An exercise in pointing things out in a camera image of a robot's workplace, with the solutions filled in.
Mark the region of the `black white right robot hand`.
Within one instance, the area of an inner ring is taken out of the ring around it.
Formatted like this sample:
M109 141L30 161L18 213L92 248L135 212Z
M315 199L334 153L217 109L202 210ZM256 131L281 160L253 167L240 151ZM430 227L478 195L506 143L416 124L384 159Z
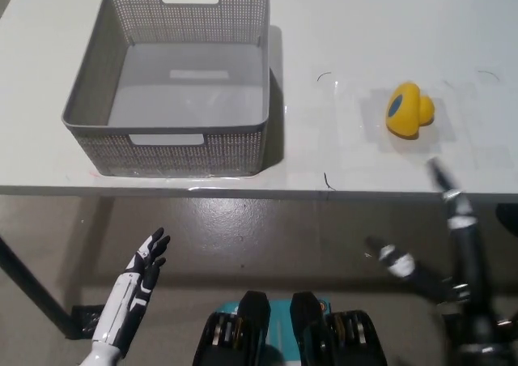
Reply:
M379 236L368 236L365 244L393 277L406 283L420 296L437 304L465 302L474 309L487 309L491 286L478 217L467 194L437 159L429 160L427 167L446 206L446 224L453 245L452 278L441 278L412 254Z

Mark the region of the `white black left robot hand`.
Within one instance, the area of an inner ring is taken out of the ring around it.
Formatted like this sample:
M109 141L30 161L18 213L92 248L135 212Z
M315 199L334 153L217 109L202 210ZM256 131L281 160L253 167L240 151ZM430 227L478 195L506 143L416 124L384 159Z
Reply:
M158 228L145 239L124 271L118 276L108 297L92 340L107 343L125 355L146 313L157 284L163 253L171 240Z

